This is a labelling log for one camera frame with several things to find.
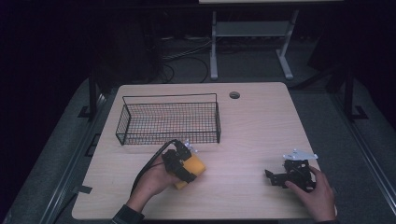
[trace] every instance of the wire basket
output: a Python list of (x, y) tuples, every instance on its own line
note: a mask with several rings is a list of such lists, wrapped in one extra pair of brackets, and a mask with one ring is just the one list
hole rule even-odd
[(116, 131), (122, 145), (161, 145), (172, 139), (188, 139), (190, 143), (220, 141), (215, 93), (123, 96), (122, 100)]

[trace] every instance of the jacket sleeve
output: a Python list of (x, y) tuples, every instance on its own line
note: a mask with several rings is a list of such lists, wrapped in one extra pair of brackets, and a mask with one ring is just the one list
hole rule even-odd
[(341, 222), (338, 220), (332, 220), (332, 221), (317, 222), (316, 224), (341, 224)]
[(124, 205), (120, 211), (111, 219), (110, 224), (138, 224), (145, 216)]

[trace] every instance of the table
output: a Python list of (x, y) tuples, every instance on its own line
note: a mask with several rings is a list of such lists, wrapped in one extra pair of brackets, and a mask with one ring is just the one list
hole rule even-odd
[[(230, 92), (240, 94), (232, 99)], [(112, 218), (126, 203), (134, 178), (160, 145), (121, 146), (115, 132), (122, 96), (216, 93), (221, 138), (193, 144), (206, 171), (181, 190), (168, 188), (145, 207), (147, 219), (282, 219), (309, 217), (288, 189), (271, 186), (264, 170), (283, 173), (282, 156), (312, 152), (283, 83), (209, 83), (122, 86), (116, 95), (72, 215)], [(316, 161), (310, 164), (318, 167)]]
[[(200, 0), (201, 4), (231, 4), (231, 3), (302, 3), (302, 2), (329, 2), (329, 0)], [(280, 49), (276, 50), (285, 79), (294, 78), (288, 61), (286, 51), (288, 49), (294, 25), (297, 21), (299, 10), (294, 9), (290, 18), (284, 21), (217, 21), (216, 11), (213, 12), (212, 20), (212, 46), (210, 51), (210, 77), (217, 80), (219, 77), (216, 56), (216, 43), (219, 36), (276, 36), (284, 37), (285, 41)]]

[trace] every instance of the hand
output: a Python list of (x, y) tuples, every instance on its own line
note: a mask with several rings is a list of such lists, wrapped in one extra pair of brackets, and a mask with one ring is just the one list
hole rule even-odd
[(142, 175), (126, 205), (141, 213), (152, 196), (163, 192), (168, 186), (178, 181), (180, 181), (179, 178), (166, 172), (163, 158), (160, 156)]
[(290, 181), (285, 182), (286, 186), (300, 198), (316, 222), (336, 220), (334, 195), (326, 175), (312, 166), (309, 168), (317, 180), (314, 190), (307, 193)]

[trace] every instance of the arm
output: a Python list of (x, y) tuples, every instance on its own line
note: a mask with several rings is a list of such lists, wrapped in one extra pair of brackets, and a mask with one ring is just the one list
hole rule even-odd
[(131, 197), (121, 210), (113, 217), (111, 223), (124, 224), (139, 223), (143, 219), (141, 214), (147, 202), (156, 194), (163, 192), (168, 186), (180, 181), (176, 176), (169, 175), (160, 156), (154, 161), (140, 178)]
[(317, 185), (312, 192), (307, 193), (290, 181), (286, 181), (285, 184), (300, 198), (316, 222), (335, 221), (337, 218), (335, 216), (334, 195), (326, 175), (312, 166), (310, 166), (310, 169), (317, 180)]

